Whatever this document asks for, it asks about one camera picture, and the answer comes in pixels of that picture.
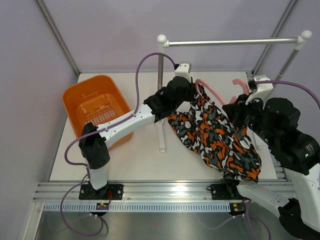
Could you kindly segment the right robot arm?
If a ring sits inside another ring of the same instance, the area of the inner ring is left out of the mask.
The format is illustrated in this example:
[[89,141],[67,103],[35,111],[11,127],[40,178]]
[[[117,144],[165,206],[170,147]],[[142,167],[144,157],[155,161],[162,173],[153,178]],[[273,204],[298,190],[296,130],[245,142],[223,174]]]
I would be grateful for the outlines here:
[[255,201],[273,213],[282,227],[301,240],[320,238],[320,145],[297,129],[301,112],[286,98],[263,102],[240,95],[223,105],[234,126],[246,126],[268,145],[270,153],[285,169],[295,189],[295,198],[277,195],[257,183],[233,181],[228,196]]

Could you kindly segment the pink clothes hanger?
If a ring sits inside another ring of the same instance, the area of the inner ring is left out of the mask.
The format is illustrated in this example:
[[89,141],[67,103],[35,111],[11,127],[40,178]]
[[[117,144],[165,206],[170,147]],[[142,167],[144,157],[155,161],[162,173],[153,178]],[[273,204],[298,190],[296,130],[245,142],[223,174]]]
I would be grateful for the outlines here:
[[[243,94],[249,96],[250,95],[250,89],[248,87],[248,85],[243,81],[241,80],[240,78],[235,78],[232,80],[232,84],[234,86],[240,86],[242,91],[243,91]],[[204,88],[206,88],[211,94],[213,94],[213,96],[218,100],[218,102],[224,106],[226,105],[226,102],[224,101],[224,99],[221,97],[221,95],[213,88],[211,88],[204,80],[198,78],[195,83],[195,89],[196,89],[196,92],[202,96],[203,94],[201,93],[200,91],[200,85],[202,85]]]

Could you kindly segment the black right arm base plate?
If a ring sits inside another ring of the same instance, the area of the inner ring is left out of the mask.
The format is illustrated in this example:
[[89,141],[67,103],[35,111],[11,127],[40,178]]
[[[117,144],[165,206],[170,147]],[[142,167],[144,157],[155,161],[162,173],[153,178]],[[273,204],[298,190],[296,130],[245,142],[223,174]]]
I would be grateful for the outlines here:
[[239,182],[213,183],[206,187],[210,192],[212,200],[250,200],[248,197],[240,195],[238,191]]

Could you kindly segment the camouflage patterned shorts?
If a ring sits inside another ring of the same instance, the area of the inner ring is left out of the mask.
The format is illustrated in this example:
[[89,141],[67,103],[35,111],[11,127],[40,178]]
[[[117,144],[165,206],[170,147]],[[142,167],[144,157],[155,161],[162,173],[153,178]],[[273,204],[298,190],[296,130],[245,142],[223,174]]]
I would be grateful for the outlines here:
[[222,172],[222,178],[258,182],[262,160],[247,127],[235,127],[205,92],[202,85],[188,111],[175,111],[167,118],[180,142]]

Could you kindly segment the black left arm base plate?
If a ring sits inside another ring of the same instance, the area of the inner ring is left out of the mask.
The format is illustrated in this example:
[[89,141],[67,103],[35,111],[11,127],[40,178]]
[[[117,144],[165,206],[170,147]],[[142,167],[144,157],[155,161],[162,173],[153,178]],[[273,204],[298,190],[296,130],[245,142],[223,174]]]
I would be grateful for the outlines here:
[[80,187],[79,196],[80,200],[122,200],[123,198],[122,184],[110,184],[95,190],[90,183],[83,184]]

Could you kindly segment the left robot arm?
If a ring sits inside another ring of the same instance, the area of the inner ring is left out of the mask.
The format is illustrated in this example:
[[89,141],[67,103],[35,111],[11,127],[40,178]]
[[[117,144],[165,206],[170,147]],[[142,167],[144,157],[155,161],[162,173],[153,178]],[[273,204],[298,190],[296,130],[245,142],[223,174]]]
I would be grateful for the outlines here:
[[175,76],[165,87],[149,96],[137,109],[98,126],[84,126],[79,148],[85,158],[90,194],[103,199],[108,192],[106,165],[110,161],[109,148],[139,128],[169,117],[184,102],[191,102],[195,94],[193,78]]

